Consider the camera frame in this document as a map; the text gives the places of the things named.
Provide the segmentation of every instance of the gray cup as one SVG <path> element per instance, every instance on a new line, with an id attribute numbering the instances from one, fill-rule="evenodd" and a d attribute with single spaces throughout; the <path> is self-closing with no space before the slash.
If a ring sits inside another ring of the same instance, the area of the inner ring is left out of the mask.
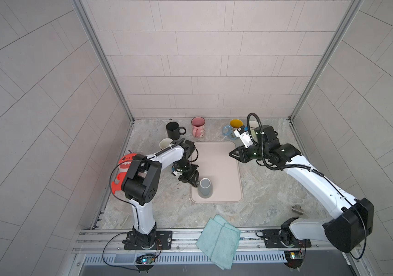
<path id="1" fill-rule="evenodd" d="M 209 198 L 212 195 L 213 187 L 208 178 L 203 178 L 199 181 L 198 194 L 202 198 Z"/>

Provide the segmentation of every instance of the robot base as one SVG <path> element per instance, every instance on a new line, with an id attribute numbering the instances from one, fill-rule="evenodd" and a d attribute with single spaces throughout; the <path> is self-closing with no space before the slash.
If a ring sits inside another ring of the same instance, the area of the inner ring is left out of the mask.
<path id="1" fill-rule="evenodd" d="M 154 248 L 156 249 L 156 246 L 158 245 L 157 239 L 160 240 L 162 250 L 171 249 L 172 231 L 156 231 L 155 238 L 153 239 L 153 243 L 151 246 L 141 241 L 144 238 L 144 236 L 148 236 L 141 233 L 138 233 L 137 244 L 134 245 L 136 231 L 137 230 L 132 229 L 132 231 L 128 233 L 126 240 L 123 242 L 125 244 L 125 250 L 149 250 Z"/>

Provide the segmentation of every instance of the metal grate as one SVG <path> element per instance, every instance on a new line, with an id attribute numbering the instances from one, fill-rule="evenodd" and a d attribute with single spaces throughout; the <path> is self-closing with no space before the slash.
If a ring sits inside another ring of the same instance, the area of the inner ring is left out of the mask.
<path id="1" fill-rule="evenodd" d="M 105 254 L 105 260 L 112 265 L 133 265 L 136 256 L 133 253 Z M 286 263 L 283 251 L 243 251 L 236 252 L 234 264 L 245 263 Z M 155 264 L 210 264 L 210 259 L 202 252 L 167 252 L 162 253 Z M 85 265 L 105 265 L 101 254 L 86 254 Z"/>

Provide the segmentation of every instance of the blue cup handle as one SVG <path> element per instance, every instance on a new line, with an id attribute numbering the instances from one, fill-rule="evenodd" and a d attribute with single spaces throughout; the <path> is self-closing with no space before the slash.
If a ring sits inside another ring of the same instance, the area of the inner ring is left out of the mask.
<path id="1" fill-rule="evenodd" d="M 222 128 L 222 134 L 224 136 L 227 136 L 229 134 L 229 128 L 230 128 L 229 125 L 226 125 L 225 127 Z"/>

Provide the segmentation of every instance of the white mug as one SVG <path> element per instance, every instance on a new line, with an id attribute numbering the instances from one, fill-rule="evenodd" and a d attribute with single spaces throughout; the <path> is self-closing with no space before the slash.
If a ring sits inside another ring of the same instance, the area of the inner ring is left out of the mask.
<path id="1" fill-rule="evenodd" d="M 167 148 L 171 144 L 172 141 L 173 140 L 171 138 L 166 138 L 166 139 L 161 140 L 160 144 L 158 145 L 158 146 L 160 146 L 160 150 Z"/>

